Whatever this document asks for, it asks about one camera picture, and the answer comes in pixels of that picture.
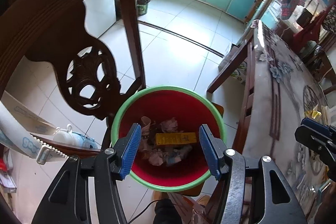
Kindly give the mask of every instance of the green bin rim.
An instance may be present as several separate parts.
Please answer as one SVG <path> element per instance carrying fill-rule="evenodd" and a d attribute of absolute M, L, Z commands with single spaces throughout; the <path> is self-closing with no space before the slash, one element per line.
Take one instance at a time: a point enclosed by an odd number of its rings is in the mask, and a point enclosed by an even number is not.
<path fill-rule="evenodd" d="M 152 92 L 159 91 L 159 90 L 175 90 L 175 91 L 183 92 L 185 94 L 188 94 L 188 95 L 198 99 L 200 102 L 202 102 L 211 111 L 212 115 L 214 116 L 214 118 L 217 122 L 218 128 L 219 128 L 220 137 L 221 137 L 222 141 L 224 143 L 226 143 L 226 127 L 225 127 L 225 124 L 222 120 L 222 116 L 210 101 L 203 98 L 202 96 L 200 96 L 199 94 L 195 93 L 192 90 L 189 90 L 189 89 L 186 89 L 186 88 L 181 88 L 179 86 L 165 86 L 165 85 L 162 85 L 162 86 L 153 86 L 153 87 L 146 88 L 146 89 L 143 89 L 141 91 L 138 91 L 135 94 L 133 94 L 130 98 L 128 98 L 122 104 L 122 106 L 119 108 L 117 114 L 115 115 L 115 118 L 114 118 L 114 121 L 113 121 L 113 124 L 112 124 L 112 128 L 111 128 L 111 143 L 112 143 L 112 146 L 114 146 L 116 144 L 116 142 L 119 138 L 120 122 L 121 122 L 121 119 L 124 116 L 125 112 L 127 111 L 127 109 L 136 100 L 138 100 L 140 97 L 142 97 L 142 96 L 144 96 L 148 93 L 152 93 Z M 179 192 L 179 191 L 184 191 L 184 190 L 191 189 L 191 188 L 199 185 L 200 183 L 202 183 L 206 179 L 208 179 L 211 174 L 210 174 L 210 171 L 207 170 L 207 172 L 205 172 L 201 177 L 194 180 L 193 182 L 190 182 L 190 183 L 184 184 L 184 185 L 180 185 L 180 186 L 176 186 L 176 187 L 161 186 L 161 185 L 155 185 L 155 184 L 149 183 L 149 182 L 141 179 L 140 177 L 138 177 L 133 171 L 130 172 L 130 175 L 137 182 L 141 183 L 142 185 L 144 185 L 144 186 L 146 186 L 146 187 L 148 187 L 152 190 L 156 190 L 156 191 L 160 191 L 160 192 Z"/>

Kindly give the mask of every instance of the dining table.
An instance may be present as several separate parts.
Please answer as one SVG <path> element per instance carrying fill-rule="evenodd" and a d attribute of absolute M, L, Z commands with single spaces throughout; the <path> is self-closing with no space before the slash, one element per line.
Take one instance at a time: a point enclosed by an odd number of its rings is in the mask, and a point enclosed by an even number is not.
<path fill-rule="evenodd" d="M 307 219 L 318 208 L 326 166 L 319 155 L 295 140 L 303 118 L 328 124 L 325 96 L 304 63 L 261 20 L 251 24 L 252 35 L 227 60 L 210 84 L 213 93 L 247 63 L 243 105 L 233 149 L 245 157 L 268 155 L 275 161 Z"/>

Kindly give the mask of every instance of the carved wooden chair back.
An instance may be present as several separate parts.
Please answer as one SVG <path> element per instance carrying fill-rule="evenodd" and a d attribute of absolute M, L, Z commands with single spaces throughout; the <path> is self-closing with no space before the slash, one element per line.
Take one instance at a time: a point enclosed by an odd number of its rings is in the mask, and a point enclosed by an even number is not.
<path fill-rule="evenodd" d="M 74 110 L 101 120 L 107 117 L 111 126 L 121 104 L 146 87 L 135 0 L 120 0 L 120 5 L 136 77 L 125 94 L 120 94 L 110 50 L 85 31 L 83 0 L 18 0 L 0 17 L 0 95 L 26 55 L 31 61 L 53 65 L 61 94 Z M 92 47 L 91 51 L 79 57 L 77 54 L 87 47 Z M 73 75 L 67 79 L 72 61 Z M 100 64 L 104 77 L 99 81 Z M 95 88 L 91 98 L 80 96 L 87 85 Z M 109 127 L 103 143 L 103 147 L 110 144 Z"/>

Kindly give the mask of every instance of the red cloth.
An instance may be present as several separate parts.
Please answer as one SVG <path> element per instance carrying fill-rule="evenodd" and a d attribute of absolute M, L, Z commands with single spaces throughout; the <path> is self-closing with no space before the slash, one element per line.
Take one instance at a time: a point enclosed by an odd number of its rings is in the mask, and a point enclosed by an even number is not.
<path fill-rule="evenodd" d="M 319 42 L 321 24 L 328 15 L 332 5 L 325 11 L 321 12 L 315 19 L 308 24 L 302 31 L 293 35 L 293 42 L 291 49 L 298 54 L 300 50 L 306 45 L 309 40 L 313 40 L 316 43 Z"/>

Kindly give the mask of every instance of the black pants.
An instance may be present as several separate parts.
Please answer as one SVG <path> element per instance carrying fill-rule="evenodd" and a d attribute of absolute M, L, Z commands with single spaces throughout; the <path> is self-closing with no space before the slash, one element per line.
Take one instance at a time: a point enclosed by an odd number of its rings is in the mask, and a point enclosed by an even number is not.
<path fill-rule="evenodd" d="M 182 224 L 182 219 L 168 198 L 159 200 L 155 205 L 153 224 Z"/>

